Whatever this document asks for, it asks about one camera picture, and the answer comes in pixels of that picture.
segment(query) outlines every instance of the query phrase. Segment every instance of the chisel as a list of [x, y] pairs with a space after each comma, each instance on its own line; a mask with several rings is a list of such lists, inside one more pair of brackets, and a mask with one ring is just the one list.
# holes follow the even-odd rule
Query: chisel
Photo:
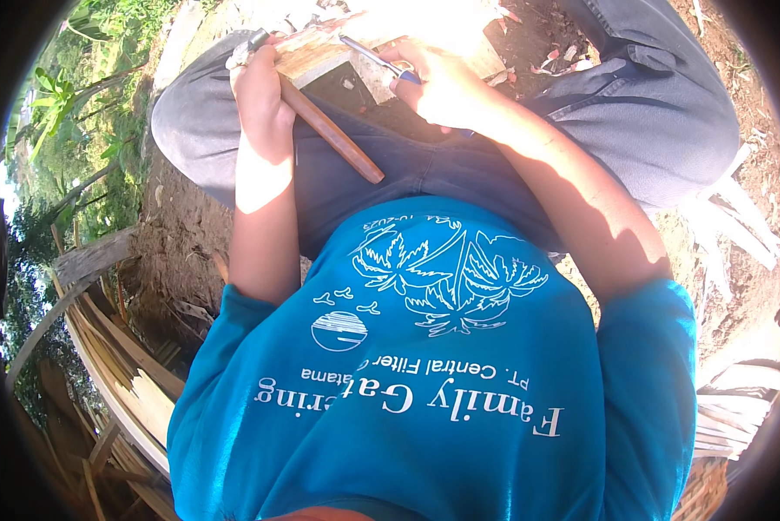
[[[396, 67], [390, 62], [387, 62], [386, 60], [382, 59], [380, 56], [375, 54], [372, 49], [368, 49], [364, 47], [363, 45], [359, 44], [349, 36], [339, 35], [339, 38], [341, 38], [341, 41], [345, 43], [346, 45], [352, 47], [357, 52], [363, 54], [365, 57], [367, 57], [370, 60], [373, 60], [375, 63], [381, 65], [384, 68], [388, 68], [392, 71], [393, 74], [395, 74], [396, 78], [406, 80], [408, 82], [414, 82], [416, 85], [421, 85], [421, 79], [416, 76], [416, 73], [414, 71], [406, 71], [400, 67]], [[470, 138], [474, 135], [473, 130], [468, 129], [455, 129], [460, 136], [463, 138]]]

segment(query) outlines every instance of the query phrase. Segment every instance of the sky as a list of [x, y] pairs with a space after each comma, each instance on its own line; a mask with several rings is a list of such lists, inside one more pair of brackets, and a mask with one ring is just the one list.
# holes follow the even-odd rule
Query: sky
[[13, 220], [14, 212], [20, 205], [20, 198], [16, 194], [16, 184], [8, 180], [8, 169], [4, 161], [0, 162], [0, 197], [5, 199], [3, 210], [8, 221]]

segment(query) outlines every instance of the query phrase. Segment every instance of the chisel blue handle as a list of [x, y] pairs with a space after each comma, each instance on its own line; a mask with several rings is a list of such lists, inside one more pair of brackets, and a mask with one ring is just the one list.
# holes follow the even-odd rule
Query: chisel blue handle
[[[398, 77], [399, 79], [407, 80], [408, 82], [414, 82], [416, 85], [421, 85], [421, 79], [419, 79], [418, 76], [416, 76], [416, 73], [413, 71], [405, 71], [401, 73]], [[459, 133], [460, 136], [463, 138], [470, 138], [472, 137], [476, 132], [469, 129], [454, 129]]]

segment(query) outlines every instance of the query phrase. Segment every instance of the blue t-shirt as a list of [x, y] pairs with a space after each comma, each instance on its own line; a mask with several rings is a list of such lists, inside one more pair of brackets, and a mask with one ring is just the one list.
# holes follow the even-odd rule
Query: blue t-shirt
[[167, 432], [186, 521], [314, 505], [396, 519], [667, 519], [695, 320], [657, 280], [602, 307], [447, 198], [346, 220], [280, 307], [227, 286]]

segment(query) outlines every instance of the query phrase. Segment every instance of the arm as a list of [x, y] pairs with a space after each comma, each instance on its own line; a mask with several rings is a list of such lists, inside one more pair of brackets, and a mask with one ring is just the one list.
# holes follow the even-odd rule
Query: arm
[[231, 71], [241, 127], [237, 211], [228, 280], [242, 295], [279, 305], [300, 287], [294, 202], [294, 111], [280, 99], [274, 47]]
[[624, 187], [567, 136], [489, 88], [459, 58], [410, 43], [382, 57], [416, 68], [421, 86], [396, 80], [391, 88], [424, 119], [474, 130], [497, 144], [546, 210], [599, 302], [655, 278], [672, 278], [650, 220]]

